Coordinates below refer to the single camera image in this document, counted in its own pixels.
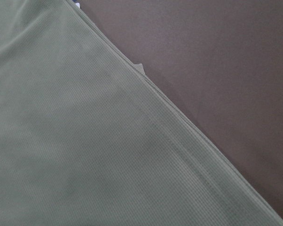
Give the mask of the olive green long-sleeve shirt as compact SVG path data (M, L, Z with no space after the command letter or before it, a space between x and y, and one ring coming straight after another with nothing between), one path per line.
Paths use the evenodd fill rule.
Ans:
M283 226L70 0L0 0L0 226Z

